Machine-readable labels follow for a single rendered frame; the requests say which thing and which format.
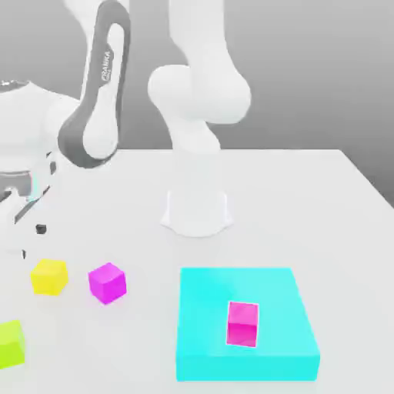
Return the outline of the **small magenta cube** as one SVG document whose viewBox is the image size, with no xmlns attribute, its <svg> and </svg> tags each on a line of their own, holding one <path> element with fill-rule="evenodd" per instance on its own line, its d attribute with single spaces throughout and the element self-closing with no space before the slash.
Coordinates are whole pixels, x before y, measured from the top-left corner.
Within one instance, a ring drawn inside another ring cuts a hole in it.
<svg viewBox="0 0 394 394">
<path fill-rule="evenodd" d="M 108 262 L 88 273 L 91 294 L 107 305 L 127 293 L 125 273 Z"/>
</svg>

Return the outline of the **small lime green cube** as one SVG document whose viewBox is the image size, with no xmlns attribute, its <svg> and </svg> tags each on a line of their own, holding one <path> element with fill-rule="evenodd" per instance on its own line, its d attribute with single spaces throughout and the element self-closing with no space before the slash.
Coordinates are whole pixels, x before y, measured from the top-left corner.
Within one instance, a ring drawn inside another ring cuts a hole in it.
<svg viewBox="0 0 394 394">
<path fill-rule="evenodd" d="M 19 320 L 0 324 L 0 369 L 25 362 L 25 338 Z"/>
</svg>

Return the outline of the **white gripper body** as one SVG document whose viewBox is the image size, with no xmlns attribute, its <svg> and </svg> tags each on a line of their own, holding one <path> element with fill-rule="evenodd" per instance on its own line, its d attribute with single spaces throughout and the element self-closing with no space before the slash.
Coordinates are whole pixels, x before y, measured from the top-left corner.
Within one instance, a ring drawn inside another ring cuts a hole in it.
<svg viewBox="0 0 394 394">
<path fill-rule="evenodd" d="M 36 200 L 21 197 L 16 189 L 0 192 L 0 248 L 31 248 L 38 236 L 36 225 L 45 223 L 42 206 L 51 195 L 48 186 Z"/>
</svg>

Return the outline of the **large cyan box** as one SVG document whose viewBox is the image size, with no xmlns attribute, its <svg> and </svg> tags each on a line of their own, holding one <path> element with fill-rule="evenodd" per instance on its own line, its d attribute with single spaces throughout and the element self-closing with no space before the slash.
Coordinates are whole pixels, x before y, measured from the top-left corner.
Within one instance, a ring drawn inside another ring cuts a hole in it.
<svg viewBox="0 0 394 394">
<path fill-rule="evenodd" d="M 229 301 L 259 304 L 255 348 L 226 344 Z M 314 381 L 319 363 L 291 269 L 181 269 L 178 381 Z"/>
</svg>

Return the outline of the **small pink cube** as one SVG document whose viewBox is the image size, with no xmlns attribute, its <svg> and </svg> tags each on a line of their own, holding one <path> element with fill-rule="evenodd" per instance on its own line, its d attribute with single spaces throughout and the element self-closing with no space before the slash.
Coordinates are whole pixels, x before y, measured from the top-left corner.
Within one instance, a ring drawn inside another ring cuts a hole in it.
<svg viewBox="0 0 394 394">
<path fill-rule="evenodd" d="M 229 301 L 226 344 L 255 348 L 259 331 L 259 304 Z"/>
</svg>

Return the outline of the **small yellow cube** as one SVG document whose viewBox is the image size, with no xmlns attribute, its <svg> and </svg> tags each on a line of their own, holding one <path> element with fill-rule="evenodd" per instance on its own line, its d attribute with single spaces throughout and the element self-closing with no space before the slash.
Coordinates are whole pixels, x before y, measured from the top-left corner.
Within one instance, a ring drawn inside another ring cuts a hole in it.
<svg viewBox="0 0 394 394">
<path fill-rule="evenodd" d="M 65 261 L 41 259 L 31 271 L 31 281 L 35 294 L 58 296 L 68 283 Z"/>
</svg>

